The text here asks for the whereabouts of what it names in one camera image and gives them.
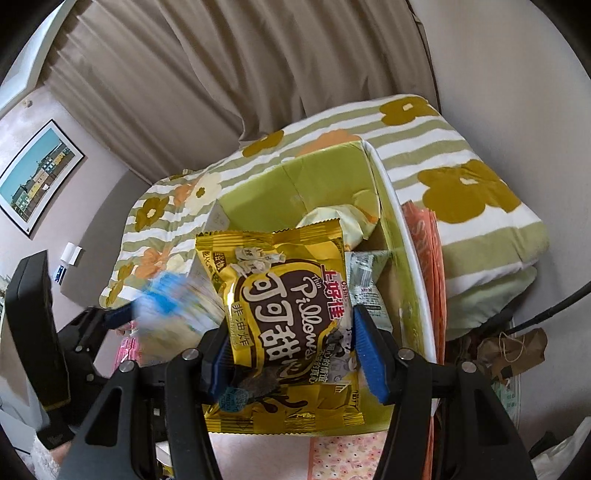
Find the yellow brown cocoa pillow bag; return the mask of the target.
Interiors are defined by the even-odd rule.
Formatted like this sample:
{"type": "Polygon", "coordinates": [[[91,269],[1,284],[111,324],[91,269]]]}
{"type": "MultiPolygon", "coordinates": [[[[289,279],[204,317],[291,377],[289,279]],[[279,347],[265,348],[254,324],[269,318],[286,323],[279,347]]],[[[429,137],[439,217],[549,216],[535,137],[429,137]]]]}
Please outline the yellow brown cocoa pillow bag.
{"type": "Polygon", "coordinates": [[[195,250],[221,297],[233,361],[208,429],[322,435],[363,425],[339,220],[201,234],[195,250]]]}

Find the white printed snack bag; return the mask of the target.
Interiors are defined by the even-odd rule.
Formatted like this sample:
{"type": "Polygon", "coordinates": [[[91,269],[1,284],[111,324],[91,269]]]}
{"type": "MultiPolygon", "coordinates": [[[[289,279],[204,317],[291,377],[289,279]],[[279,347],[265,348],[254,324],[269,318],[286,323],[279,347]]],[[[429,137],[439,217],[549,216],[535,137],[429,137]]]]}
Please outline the white printed snack bag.
{"type": "Polygon", "coordinates": [[[350,251],[346,252],[345,259],[352,304],[365,306],[377,328],[392,333],[393,325],[378,289],[378,281],[390,260],[390,252],[350,251]]]}

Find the pink white bed sheet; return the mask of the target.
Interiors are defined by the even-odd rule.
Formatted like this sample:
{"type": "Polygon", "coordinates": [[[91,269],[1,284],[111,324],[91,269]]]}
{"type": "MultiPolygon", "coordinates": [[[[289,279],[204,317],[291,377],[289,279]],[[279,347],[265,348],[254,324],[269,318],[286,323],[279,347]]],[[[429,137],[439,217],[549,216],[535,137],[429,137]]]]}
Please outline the pink white bed sheet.
{"type": "MultiPolygon", "coordinates": [[[[437,361],[445,359],[448,323],[442,243],[437,217],[413,201],[402,206],[425,280],[436,345],[437,361]]],[[[314,437],[310,440],[308,478],[369,479],[376,471],[385,432],[351,436],[314,437]]]]}

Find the brown paper bag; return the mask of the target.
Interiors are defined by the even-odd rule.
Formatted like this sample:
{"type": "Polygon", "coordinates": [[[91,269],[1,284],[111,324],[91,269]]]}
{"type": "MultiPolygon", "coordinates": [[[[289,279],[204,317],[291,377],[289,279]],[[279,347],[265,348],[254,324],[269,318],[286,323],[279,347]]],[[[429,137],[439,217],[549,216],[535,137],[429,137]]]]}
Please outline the brown paper bag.
{"type": "Polygon", "coordinates": [[[477,362],[493,381],[506,384],[513,377],[542,364],[548,338],[542,328],[517,337],[504,332],[484,340],[477,350],[477,362]]]}

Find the pale yellow chip bag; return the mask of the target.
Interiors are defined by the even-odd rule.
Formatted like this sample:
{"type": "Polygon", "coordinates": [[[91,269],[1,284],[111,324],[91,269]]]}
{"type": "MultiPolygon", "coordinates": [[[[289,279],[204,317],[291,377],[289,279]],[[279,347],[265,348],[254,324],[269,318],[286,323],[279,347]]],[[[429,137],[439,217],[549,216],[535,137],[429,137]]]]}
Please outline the pale yellow chip bag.
{"type": "Polygon", "coordinates": [[[370,238],[378,224],[379,216],[351,204],[317,207],[301,218],[297,228],[335,219],[338,219],[341,225],[345,250],[353,251],[363,240],[370,238]]]}

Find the framed city picture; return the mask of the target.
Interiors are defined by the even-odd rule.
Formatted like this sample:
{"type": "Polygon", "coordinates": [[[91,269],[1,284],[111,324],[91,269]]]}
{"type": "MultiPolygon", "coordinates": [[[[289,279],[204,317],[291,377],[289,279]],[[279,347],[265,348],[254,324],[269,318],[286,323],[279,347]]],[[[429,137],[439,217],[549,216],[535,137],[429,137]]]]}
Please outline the framed city picture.
{"type": "Polygon", "coordinates": [[[54,120],[47,121],[1,173],[1,211],[28,238],[62,184],[85,159],[54,120]]]}

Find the floral striped green quilt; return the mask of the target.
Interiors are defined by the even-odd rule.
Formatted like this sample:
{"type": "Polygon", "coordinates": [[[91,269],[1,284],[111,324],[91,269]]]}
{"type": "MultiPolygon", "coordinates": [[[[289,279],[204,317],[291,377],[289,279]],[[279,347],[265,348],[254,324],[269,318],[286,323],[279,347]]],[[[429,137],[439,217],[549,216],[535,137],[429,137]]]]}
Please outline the floral striped green quilt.
{"type": "Polygon", "coordinates": [[[356,140],[377,150],[401,202],[436,214],[449,339],[481,326],[533,283],[549,246],[542,220],[425,98],[394,95],[325,110],[201,171],[156,182],[128,214],[99,304],[130,302],[159,272],[187,273],[219,195],[283,161],[356,140]]]}

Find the green cardboard snack box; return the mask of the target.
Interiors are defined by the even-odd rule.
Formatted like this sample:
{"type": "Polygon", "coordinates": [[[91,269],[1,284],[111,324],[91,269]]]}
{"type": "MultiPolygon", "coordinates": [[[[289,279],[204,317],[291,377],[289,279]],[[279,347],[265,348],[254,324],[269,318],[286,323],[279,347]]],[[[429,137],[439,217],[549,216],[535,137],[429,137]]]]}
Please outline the green cardboard snack box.
{"type": "MultiPolygon", "coordinates": [[[[287,160],[221,196],[228,216],[223,231],[273,233],[297,228],[317,207],[351,204],[377,213],[378,224],[360,251],[388,250],[390,260],[378,289],[393,325],[393,337],[429,361],[437,358],[426,288],[398,196],[374,148],[355,141],[287,160]]],[[[322,435],[383,430],[391,409],[370,394],[358,362],[363,425],[322,435]]]]}

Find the beige curtain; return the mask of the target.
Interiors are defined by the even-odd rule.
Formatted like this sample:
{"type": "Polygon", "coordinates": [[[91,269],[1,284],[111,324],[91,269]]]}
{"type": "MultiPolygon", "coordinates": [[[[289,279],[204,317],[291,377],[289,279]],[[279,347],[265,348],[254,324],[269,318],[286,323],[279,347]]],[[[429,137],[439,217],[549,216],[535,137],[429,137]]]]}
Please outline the beige curtain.
{"type": "Polygon", "coordinates": [[[79,1],[41,80],[148,182],[342,104],[439,100],[407,1],[79,1]]]}

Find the white wall switch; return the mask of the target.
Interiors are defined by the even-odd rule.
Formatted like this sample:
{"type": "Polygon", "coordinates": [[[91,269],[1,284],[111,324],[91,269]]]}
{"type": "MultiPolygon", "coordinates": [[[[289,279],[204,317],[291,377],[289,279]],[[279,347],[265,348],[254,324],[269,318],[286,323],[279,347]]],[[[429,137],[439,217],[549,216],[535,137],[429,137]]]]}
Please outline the white wall switch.
{"type": "Polygon", "coordinates": [[[68,266],[76,266],[82,255],[81,246],[68,242],[60,256],[60,262],[68,266]]]}

